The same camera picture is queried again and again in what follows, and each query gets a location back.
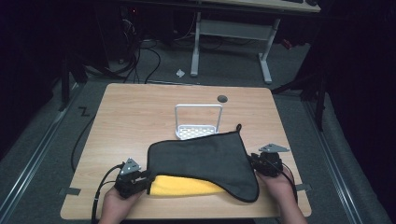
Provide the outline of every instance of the wooden tabletop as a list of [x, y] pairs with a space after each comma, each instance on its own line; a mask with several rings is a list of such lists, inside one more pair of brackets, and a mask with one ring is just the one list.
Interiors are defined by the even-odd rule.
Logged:
[[293, 3], [283, 0], [202, 0], [203, 2], [230, 4], [235, 6], [264, 7], [279, 10], [299, 11], [299, 12], [320, 12], [320, 7], [309, 6], [305, 1]]
[[[220, 103], [218, 96], [228, 98]], [[151, 144], [177, 139], [175, 105], [198, 104], [223, 106], [220, 133], [234, 131], [242, 124], [241, 136], [247, 154], [269, 143], [290, 147], [271, 92], [265, 88], [207, 87], [176, 85], [110, 84], [106, 88], [90, 135], [82, 152], [71, 188], [81, 189], [78, 196], [67, 195], [61, 211], [65, 219], [90, 219], [92, 201], [100, 181], [113, 166], [133, 158], [147, 167], [147, 152]], [[202, 115], [199, 120], [208, 116]], [[302, 180], [292, 152], [280, 157], [293, 171], [296, 184]], [[114, 171], [107, 180], [114, 180]], [[191, 197], [154, 197], [144, 194], [128, 218], [232, 218], [276, 217], [276, 204], [259, 180], [260, 197], [255, 203], [242, 203], [229, 194], [217, 193]], [[104, 185], [98, 203], [102, 210], [103, 196], [112, 184]], [[299, 206], [305, 216], [311, 208], [304, 191], [298, 192]]]

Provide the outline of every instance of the black cloth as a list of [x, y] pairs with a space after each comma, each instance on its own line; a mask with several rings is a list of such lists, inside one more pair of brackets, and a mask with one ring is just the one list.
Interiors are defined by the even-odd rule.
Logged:
[[240, 129], [238, 125], [234, 132], [152, 144], [148, 148], [148, 169], [152, 177], [171, 175], [202, 179], [218, 185], [242, 202], [256, 202], [259, 185]]

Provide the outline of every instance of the gray carpet floor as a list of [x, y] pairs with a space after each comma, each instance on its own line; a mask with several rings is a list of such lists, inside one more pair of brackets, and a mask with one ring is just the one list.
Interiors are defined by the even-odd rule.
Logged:
[[[273, 45], [268, 64], [273, 76], [273, 84], [266, 85], [257, 59], [261, 42], [245, 44], [242, 48], [231, 39], [219, 46], [217, 43], [202, 45], [200, 70], [198, 77], [190, 77], [191, 50], [190, 41], [178, 42], [173, 47], [160, 43], [145, 42], [143, 47], [155, 50], [161, 56], [158, 69], [149, 79], [149, 83], [184, 83], [211, 86], [243, 86], [273, 89], [292, 81], [309, 50], [309, 46], [300, 46], [290, 50], [280, 45]], [[141, 49], [137, 65], [137, 74], [132, 73], [127, 83], [143, 83], [147, 75], [156, 67], [159, 59], [147, 49]], [[184, 77], [176, 76], [178, 69], [186, 72]], [[84, 86], [78, 88], [73, 103], [64, 111], [64, 118], [52, 141], [44, 151], [43, 160], [29, 179], [24, 193], [11, 208], [7, 223], [89, 223], [89, 220], [64, 220], [60, 211], [64, 202], [61, 188], [67, 188], [73, 177], [72, 162], [76, 165], [87, 139], [90, 120], [95, 115], [101, 102], [106, 85], [120, 82], [103, 76], [90, 76]], [[37, 147], [51, 123], [59, 116], [61, 107], [61, 87], [54, 88], [53, 99], [44, 105], [20, 139], [0, 162], [0, 202], [7, 200], [19, 175], [35, 154]], [[300, 174], [305, 184], [311, 187], [307, 192], [312, 207], [309, 223], [352, 223], [348, 212], [340, 199], [331, 172], [323, 154], [323, 143], [318, 137], [318, 130], [312, 123], [307, 108], [315, 102], [301, 102], [298, 91], [286, 91], [274, 95], [279, 115], [284, 125], [290, 146], [293, 150]], [[354, 159], [336, 116], [332, 111], [329, 97], [326, 98], [326, 109], [323, 116], [326, 144], [344, 178], [350, 195], [353, 198], [361, 220], [355, 223], [390, 223], [387, 214], [376, 200], [361, 168]], [[256, 219], [256, 223], [277, 223], [274, 218]]]

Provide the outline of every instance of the perforated white base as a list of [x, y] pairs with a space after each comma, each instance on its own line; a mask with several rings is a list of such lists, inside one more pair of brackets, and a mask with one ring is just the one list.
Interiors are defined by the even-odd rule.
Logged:
[[214, 133], [216, 133], [216, 127], [212, 125], [180, 125], [176, 135], [180, 140], [186, 140]]

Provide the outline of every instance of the metal desk leg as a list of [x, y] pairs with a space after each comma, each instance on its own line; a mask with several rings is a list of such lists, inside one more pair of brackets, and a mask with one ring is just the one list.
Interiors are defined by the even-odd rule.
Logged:
[[271, 46], [274, 42], [274, 38], [275, 38], [277, 27], [279, 26], [279, 23], [280, 23], [280, 19], [276, 19], [274, 21], [274, 25], [273, 25], [270, 35], [268, 37], [267, 44], [264, 49], [264, 53], [259, 53], [260, 65], [262, 66], [262, 75], [264, 76], [264, 82], [267, 84], [272, 83], [270, 70], [268, 69], [268, 64], [267, 64], [267, 56], [268, 56], [268, 53], [270, 52]]
[[201, 32], [201, 12], [197, 12], [197, 22], [195, 25], [195, 44], [194, 44], [194, 52], [192, 53], [192, 62], [191, 62], [191, 76], [198, 76], [198, 66], [199, 66], [199, 35]]

